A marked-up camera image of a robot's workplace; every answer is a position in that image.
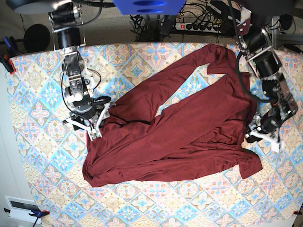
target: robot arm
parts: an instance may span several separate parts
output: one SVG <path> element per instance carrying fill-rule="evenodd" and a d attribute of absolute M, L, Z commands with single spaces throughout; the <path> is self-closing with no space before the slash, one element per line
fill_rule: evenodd
<path fill-rule="evenodd" d="M 280 143 L 279 136 L 276 138 L 274 132 L 297 113 L 298 106 L 289 91 L 285 80 L 287 72 L 272 47 L 267 29 L 265 26 L 251 26 L 250 17 L 251 11 L 242 8 L 241 22 L 238 26 L 233 19 L 236 42 L 241 50 L 236 60 L 236 73 L 244 92 L 257 102 L 270 103 L 271 109 L 263 116 L 256 113 L 249 124 L 246 140 L 253 143 L 266 139 Z M 245 88 L 239 71 L 239 61 L 242 56 L 246 58 L 255 76 L 261 80 L 263 93 L 268 99 L 261 99 Z"/>
<path fill-rule="evenodd" d="M 69 86 L 62 91 L 62 97 L 70 117 L 63 121 L 71 123 L 74 129 L 82 128 L 88 132 L 91 140 L 101 137 L 99 127 L 104 119 L 109 117 L 108 108 L 114 103 L 110 97 L 94 98 L 94 79 L 91 70 L 87 69 L 87 59 L 82 59 L 78 47 L 85 45 L 84 35 L 80 28 L 84 23 L 81 19 L 81 6 L 76 2 L 81 0 L 6 0 L 6 3 L 17 13 L 49 13 L 49 18 L 55 35 L 54 43 L 58 49 L 64 51 L 62 70 L 68 76 Z M 255 16 L 278 16 L 294 8 L 298 0 L 267 0 L 270 7 L 260 7 L 263 0 L 236 0 L 242 4 L 241 23 L 237 26 L 233 15 L 231 0 L 228 0 L 230 12 L 236 33 L 240 54 L 237 57 L 236 71 L 246 94 L 257 102 L 271 103 L 272 108 L 264 115 L 255 115 L 246 135 L 248 142 L 261 139 L 274 141 L 273 132 L 290 117 L 296 114 L 298 107 L 286 84 L 281 61 L 272 48 L 270 36 L 260 20 L 250 26 L 252 12 Z M 247 91 L 240 77 L 239 60 L 244 56 L 252 67 L 255 75 L 261 79 L 264 94 L 269 98 L 262 100 Z"/>
<path fill-rule="evenodd" d="M 70 117 L 63 123 L 71 123 L 74 130 L 86 130 L 91 140 L 102 137 L 100 126 L 103 120 L 109 117 L 108 109 L 114 105 L 111 98 L 102 96 L 94 98 L 95 85 L 93 74 L 98 72 L 87 68 L 87 59 L 82 59 L 78 47 L 85 45 L 85 37 L 81 36 L 80 28 L 81 6 L 68 2 L 56 11 L 49 13 L 54 36 L 58 43 L 54 48 L 62 49 L 64 62 L 62 64 L 63 76 L 68 77 L 69 86 L 62 90 L 62 97 L 66 107 L 70 110 Z"/>

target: electrical cable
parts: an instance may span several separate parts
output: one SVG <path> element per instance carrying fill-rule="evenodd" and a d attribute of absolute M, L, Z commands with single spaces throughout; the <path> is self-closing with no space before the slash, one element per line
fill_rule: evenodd
<path fill-rule="evenodd" d="M 194 18 L 199 18 L 199 16 L 197 16 L 196 14 L 194 14 L 193 12 L 191 12 L 191 11 L 184 11 L 184 12 L 180 12 L 179 14 L 180 14 L 180 16 L 182 16 L 182 17 L 184 17 L 183 15 L 184 15 L 184 13 L 191 13 L 192 15 L 194 15 L 195 17 Z"/>
<path fill-rule="evenodd" d="M 68 107 L 68 105 L 66 104 L 65 99 L 64 99 L 64 94 L 63 94 L 63 77 L 64 77 L 64 72 L 62 72 L 62 77 L 61 77 L 61 94 L 62 94 L 62 99 L 63 99 L 63 102 L 64 102 L 66 108 L 67 108 L 70 112 L 72 112 L 74 115 L 76 115 L 76 116 L 82 118 L 83 120 L 88 121 L 88 122 L 89 122 L 89 125 L 92 127 L 91 122 L 90 122 L 87 118 L 83 117 L 83 116 L 80 115 L 80 114 L 77 114 L 76 112 L 74 112 L 73 110 L 71 110 L 71 109 Z"/>
<path fill-rule="evenodd" d="M 102 77 L 101 77 L 100 73 L 98 73 L 96 70 L 92 70 L 92 69 L 88 69 L 88 70 L 90 70 L 90 71 L 96 73 L 96 74 L 99 76 L 99 78 L 100 78 L 100 79 L 99 79 L 99 82 L 97 83 L 97 85 L 93 88 L 93 90 L 95 90 L 95 89 L 100 85 L 101 80 L 102 80 Z"/>
<path fill-rule="evenodd" d="M 267 26 L 268 26 L 268 27 L 274 27 L 274 26 L 276 26 L 276 24 L 277 24 L 279 21 L 280 21 L 280 19 L 277 20 L 276 23 L 275 23 L 274 25 L 269 25 L 269 24 L 270 24 L 270 23 L 269 23 L 269 24 L 267 24 Z"/>
<path fill-rule="evenodd" d="M 294 32 L 293 32 L 293 34 L 294 34 L 295 31 L 297 30 L 297 25 L 295 24 L 294 17 L 293 17 L 293 22 L 294 22 Z"/>
<path fill-rule="evenodd" d="M 280 27 L 275 27 L 275 28 L 272 28 L 272 29 L 267 29 L 268 31 L 272 31 L 272 30 L 276 30 L 276 29 L 279 29 Z"/>
<path fill-rule="evenodd" d="M 281 139 L 280 139 L 280 128 L 281 127 L 278 128 L 278 143 L 281 141 Z"/>
<path fill-rule="evenodd" d="M 112 8 L 116 7 L 112 2 L 97 2 L 97 1 L 86 1 L 86 0 L 72 0 L 78 4 L 92 6 L 92 7 L 101 7 L 101 8 Z"/>
<path fill-rule="evenodd" d="M 34 222 L 34 224 L 33 224 L 33 226 L 32 226 L 32 227 L 35 227 L 35 225 L 36 225 L 36 223 L 37 223 L 38 219 L 39 219 L 39 218 L 37 218 L 37 219 L 36 219 L 36 221 Z"/>
<path fill-rule="evenodd" d="M 242 90 L 244 91 L 245 94 L 247 94 L 250 98 L 252 98 L 253 100 L 255 100 L 256 102 L 260 102 L 260 103 L 275 103 L 277 100 L 274 98 L 270 98 L 270 99 L 261 99 L 258 96 L 252 94 L 250 91 L 248 91 L 243 83 L 243 80 L 241 78 L 241 74 L 240 74 L 240 70 L 239 70 L 239 61 L 240 58 L 243 56 L 243 52 L 239 52 L 237 58 L 236 58 L 236 74 L 239 80 L 239 83 L 241 85 Z"/>
<path fill-rule="evenodd" d="M 210 14 L 210 18 L 208 19 L 208 21 L 206 21 L 205 25 L 207 26 L 207 25 L 209 24 L 209 22 L 210 22 L 211 19 L 212 19 L 212 13 L 211 13 L 211 12 L 207 12 L 207 13 L 204 15 L 203 19 L 202 19 L 201 22 L 198 24 L 199 27 L 201 26 L 201 24 L 202 24 L 203 22 L 205 22 L 204 19 L 205 19 L 205 17 L 206 17 L 208 14 Z"/>
<path fill-rule="evenodd" d="M 142 22 L 144 21 L 144 19 L 141 15 L 135 15 L 135 16 L 130 15 L 130 19 L 132 20 L 134 27 L 134 30 L 131 30 L 131 32 L 136 34 L 135 42 L 139 42 L 142 37 L 142 33 L 146 28 L 145 25 L 142 27 Z"/>
<path fill-rule="evenodd" d="M 232 17 L 232 23 L 233 23 L 233 27 L 235 29 L 235 34 L 236 34 L 236 39 L 238 42 L 238 46 L 240 48 L 241 51 L 246 51 L 247 49 L 244 48 L 240 42 L 240 38 L 239 38 L 239 33 L 238 33 L 238 29 L 237 29 L 237 23 L 236 23 L 236 19 L 235 19 L 235 14 L 233 13 L 233 7 L 232 7 L 232 2 L 231 0 L 228 0 L 228 7 L 229 7 L 229 11 L 231 13 L 231 17 Z"/>
<path fill-rule="evenodd" d="M 111 97 L 109 96 L 101 96 L 99 98 L 96 98 L 94 100 L 94 102 L 92 103 L 93 106 L 97 106 L 97 105 L 104 105 L 106 103 L 109 103 L 112 100 Z"/>
<path fill-rule="evenodd" d="M 198 16 L 198 18 L 197 18 L 193 23 L 191 23 L 191 24 L 194 25 L 194 24 L 198 21 L 198 19 L 199 19 L 200 17 L 202 17 L 202 16 L 204 16 L 204 17 L 203 17 L 203 19 L 200 20 L 200 21 L 203 22 L 204 19 L 205 19 L 205 17 L 206 17 L 206 15 L 207 15 L 208 13 L 203 12 L 203 14 L 201 14 L 200 16 Z"/>
<path fill-rule="evenodd" d="M 25 27 L 24 27 L 24 21 L 23 21 L 23 17 L 22 17 L 22 15 L 20 14 L 20 17 L 21 17 L 21 20 L 22 20 L 22 26 L 23 26 L 23 30 L 26 32 L 27 30 L 25 29 Z"/>
<path fill-rule="evenodd" d="M 203 9 L 203 10 L 206 10 L 205 5 L 199 4 L 199 3 L 186 3 L 186 4 L 184 4 L 184 6 L 197 6 L 197 7 L 200 7 L 201 9 Z"/>

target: tile pattern fabric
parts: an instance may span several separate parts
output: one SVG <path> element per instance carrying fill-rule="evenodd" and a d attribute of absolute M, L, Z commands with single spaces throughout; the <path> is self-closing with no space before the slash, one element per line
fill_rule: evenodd
<path fill-rule="evenodd" d="M 80 53 L 102 76 L 97 93 L 117 100 L 204 45 L 115 44 L 84 47 Z M 238 52 L 235 46 L 227 48 Z M 63 56 L 45 52 L 15 57 L 17 72 L 6 74 L 11 117 L 33 198 L 50 211 L 44 226 L 240 227 L 290 218 L 303 202 L 303 57 L 277 53 L 290 73 L 287 83 L 300 109 L 281 128 L 285 149 L 280 153 L 266 141 L 243 143 L 260 156 L 262 171 L 242 180 L 235 166 L 193 181 L 130 181 L 99 188 L 90 187 L 81 172 L 86 134 L 62 124 L 68 116 L 60 88 Z M 198 67 L 157 114 L 223 76 L 207 75 L 206 68 Z M 244 60 L 240 68 L 251 71 Z M 263 96 L 260 83 L 253 77 L 250 82 L 253 93 Z M 265 113 L 268 105 L 259 110 Z"/>

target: garment sleeve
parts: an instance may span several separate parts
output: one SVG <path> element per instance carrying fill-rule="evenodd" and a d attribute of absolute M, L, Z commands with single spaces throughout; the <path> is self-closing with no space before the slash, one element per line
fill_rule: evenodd
<path fill-rule="evenodd" d="M 140 83 L 116 101 L 110 114 L 125 121 L 151 121 L 159 106 L 172 96 L 198 66 L 210 63 L 208 74 L 229 74 L 235 71 L 235 60 L 233 51 L 208 44 Z"/>

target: dark red cloth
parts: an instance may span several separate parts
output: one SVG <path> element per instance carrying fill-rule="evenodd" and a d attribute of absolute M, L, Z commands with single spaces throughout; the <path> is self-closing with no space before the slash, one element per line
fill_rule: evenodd
<path fill-rule="evenodd" d="M 216 83 L 164 109 L 162 105 L 196 67 L 227 73 Z M 209 44 L 169 65 L 126 93 L 110 109 L 102 138 L 87 139 L 84 179 L 91 186 L 129 180 L 192 180 L 240 165 L 242 178 L 262 169 L 241 147 L 256 103 L 242 91 L 235 54 Z M 242 73 L 249 88 L 249 73 Z"/>

